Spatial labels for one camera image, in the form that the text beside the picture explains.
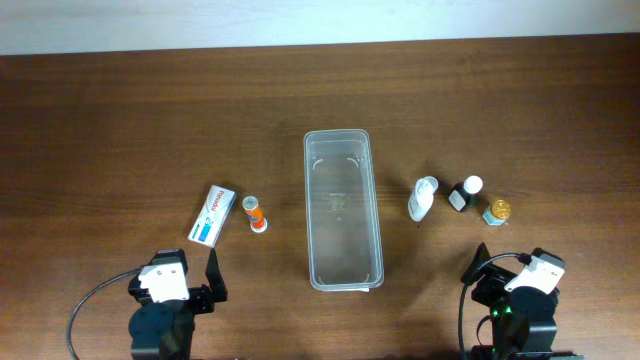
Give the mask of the small jar gold lid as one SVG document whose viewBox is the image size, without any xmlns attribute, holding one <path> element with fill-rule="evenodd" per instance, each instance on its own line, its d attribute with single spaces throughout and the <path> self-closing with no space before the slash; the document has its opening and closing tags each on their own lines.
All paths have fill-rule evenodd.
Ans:
<svg viewBox="0 0 640 360">
<path fill-rule="evenodd" d="M 489 226 L 500 226 L 510 218 L 511 214 L 510 203 L 504 199 L 498 199 L 486 208 L 483 219 Z"/>
</svg>

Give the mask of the orange tablet tube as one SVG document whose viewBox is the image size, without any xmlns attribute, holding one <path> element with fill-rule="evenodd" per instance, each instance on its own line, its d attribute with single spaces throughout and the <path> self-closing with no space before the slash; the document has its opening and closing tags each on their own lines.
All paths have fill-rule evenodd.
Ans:
<svg viewBox="0 0 640 360">
<path fill-rule="evenodd" d="M 268 221 L 264 217 L 259 201 L 255 196 L 246 196 L 242 201 L 242 207 L 248 216 L 250 228 L 255 233 L 262 233 L 268 227 Z"/>
</svg>

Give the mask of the white Panadol medicine box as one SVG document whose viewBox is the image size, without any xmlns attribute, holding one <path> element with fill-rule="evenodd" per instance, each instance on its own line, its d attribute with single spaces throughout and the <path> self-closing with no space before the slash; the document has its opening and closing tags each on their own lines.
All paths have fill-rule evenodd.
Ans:
<svg viewBox="0 0 640 360">
<path fill-rule="evenodd" d="M 212 185 L 187 239 L 214 248 L 235 199 L 233 190 Z"/>
</svg>

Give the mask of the dark bottle white cap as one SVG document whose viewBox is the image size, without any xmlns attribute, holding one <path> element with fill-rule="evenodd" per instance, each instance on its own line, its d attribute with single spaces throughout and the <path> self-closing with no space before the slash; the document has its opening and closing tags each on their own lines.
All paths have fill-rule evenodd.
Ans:
<svg viewBox="0 0 640 360">
<path fill-rule="evenodd" d="M 450 205 L 457 212 L 466 212 L 477 203 L 477 194 L 483 187 L 483 180 L 476 175 L 457 183 L 448 196 Z"/>
</svg>

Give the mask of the white spray bottle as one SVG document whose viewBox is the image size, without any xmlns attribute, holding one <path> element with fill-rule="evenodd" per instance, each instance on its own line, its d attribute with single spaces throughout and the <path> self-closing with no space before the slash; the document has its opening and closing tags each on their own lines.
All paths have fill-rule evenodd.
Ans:
<svg viewBox="0 0 640 360">
<path fill-rule="evenodd" d="M 411 219 L 418 223 L 430 210 L 434 194 L 438 189 L 439 183 L 433 176 L 427 176 L 419 179 L 408 200 L 408 212 Z"/>
</svg>

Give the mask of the clear plastic container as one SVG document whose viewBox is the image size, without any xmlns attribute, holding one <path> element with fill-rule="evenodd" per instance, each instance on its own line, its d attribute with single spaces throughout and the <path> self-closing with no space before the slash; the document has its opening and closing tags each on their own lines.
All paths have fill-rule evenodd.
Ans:
<svg viewBox="0 0 640 360">
<path fill-rule="evenodd" d="M 312 287 L 368 292 L 384 281 L 369 134 L 311 131 L 304 137 L 305 204 Z"/>
</svg>

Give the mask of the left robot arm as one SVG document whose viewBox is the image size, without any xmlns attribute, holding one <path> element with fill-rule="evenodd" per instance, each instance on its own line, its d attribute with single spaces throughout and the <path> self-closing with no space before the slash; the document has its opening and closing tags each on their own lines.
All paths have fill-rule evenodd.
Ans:
<svg viewBox="0 0 640 360">
<path fill-rule="evenodd" d="M 228 299 L 217 254 L 209 252 L 207 282 L 187 285 L 188 264 L 182 249 L 161 250 L 129 283 L 128 292 L 140 304 L 128 331 L 134 359 L 188 359 L 195 317 L 209 314 Z"/>
</svg>

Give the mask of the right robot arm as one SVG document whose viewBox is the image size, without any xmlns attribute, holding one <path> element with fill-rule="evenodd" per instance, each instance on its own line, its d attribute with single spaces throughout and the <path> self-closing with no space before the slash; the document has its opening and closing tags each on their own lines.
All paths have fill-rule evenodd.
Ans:
<svg viewBox="0 0 640 360">
<path fill-rule="evenodd" d="M 558 326 L 557 285 L 565 262 L 541 248 L 531 253 L 492 256 L 487 246 L 478 246 L 461 277 L 463 289 L 458 309 L 458 342 L 461 357 L 472 360 L 578 360 L 572 351 L 554 351 Z M 463 314 L 466 293 L 486 306 L 489 314 L 481 322 L 491 324 L 492 342 L 465 349 Z"/>
</svg>

